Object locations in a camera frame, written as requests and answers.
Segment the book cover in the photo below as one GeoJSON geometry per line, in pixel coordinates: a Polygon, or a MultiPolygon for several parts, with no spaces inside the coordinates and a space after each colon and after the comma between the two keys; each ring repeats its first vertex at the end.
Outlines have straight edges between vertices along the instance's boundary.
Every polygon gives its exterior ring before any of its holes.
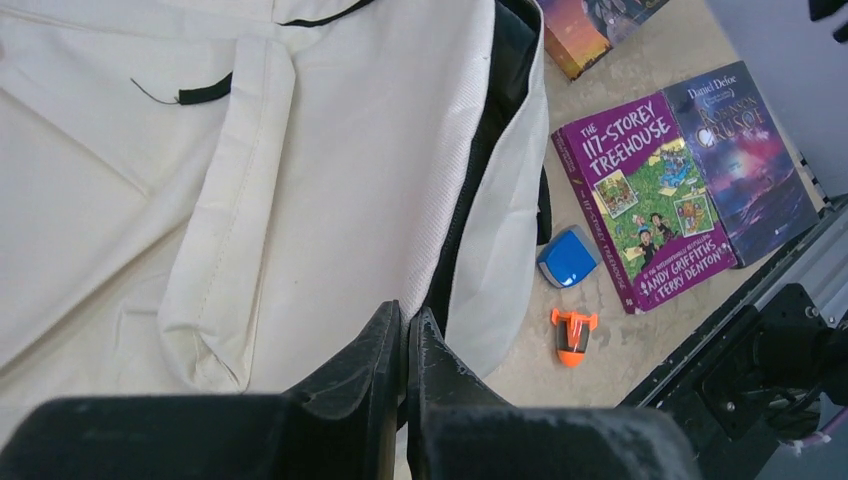
{"type": "Polygon", "coordinates": [[[540,0],[545,49],[571,80],[623,42],[668,0],[540,0]]]}
{"type": "Polygon", "coordinates": [[[662,93],[567,124],[553,140],[625,311],[736,264],[662,93]]]}
{"type": "Polygon", "coordinates": [[[743,62],[664,89],[707,181],[739,266],[818,221],[774,120],[743,62]]]}

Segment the blue book cover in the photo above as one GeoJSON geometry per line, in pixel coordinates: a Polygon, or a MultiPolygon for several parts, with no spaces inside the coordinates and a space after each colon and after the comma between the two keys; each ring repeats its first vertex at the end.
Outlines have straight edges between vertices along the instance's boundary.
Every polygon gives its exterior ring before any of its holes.
{"type": "Polygon", "coordinates": [[[818,221],[786,145],[744,62],[664,90],[739,266],[818,221]]]}

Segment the book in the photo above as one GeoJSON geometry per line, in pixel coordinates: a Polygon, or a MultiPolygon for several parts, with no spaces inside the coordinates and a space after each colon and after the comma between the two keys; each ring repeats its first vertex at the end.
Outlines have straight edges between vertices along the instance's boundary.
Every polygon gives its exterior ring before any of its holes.
{"type": "Polygon", "coordinates": [[[648,311],[736,265],[661,92],[552,137],[626,312],[648,311]]]}
{"type": "Polygon", "coordinates": [[[571,80],[623,42],[668,0],[540,0],[545,50],[571,80]]]}
{"type": "Polygon", "coordinates": [[[739,266],[819,217],[744,62],[663,90],[707,182],[739,266]]]}

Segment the orange plastic object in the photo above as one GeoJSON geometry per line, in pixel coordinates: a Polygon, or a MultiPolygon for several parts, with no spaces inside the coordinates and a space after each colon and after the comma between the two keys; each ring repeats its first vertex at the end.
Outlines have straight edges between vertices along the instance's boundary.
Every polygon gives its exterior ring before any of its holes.
{"type": "Polygon", "coordinates": [[[598,326],[598,314],[583,315],[578,312],[560,312],[553,309],[551,322],[556,327],[557,356],[563,365],[576,367],[583,361],[589,332],[598,326]]]}

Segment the beige countertop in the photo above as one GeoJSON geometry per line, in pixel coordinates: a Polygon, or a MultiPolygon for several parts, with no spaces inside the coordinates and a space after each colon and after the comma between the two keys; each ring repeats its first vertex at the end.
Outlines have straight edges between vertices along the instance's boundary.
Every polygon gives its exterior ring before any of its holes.
{"type": "MultiPolygon", "coordinates": [[[[550,130],[736,59],[703,0],[674,0],[573,83],[546,57],[550,130]]],[[[550,144],[545,168],[554,232],[573,224],[589,232],[550,144]]],[[[725,271],[643,315],[624,313],[603,265],[568,289],[553,288],[537,272],[521,332],[485,381],[516,405],[616,405],[757,268],[725,271]],[[553,308],[599,314],[577,368],[556,358],[553,308]]]]}

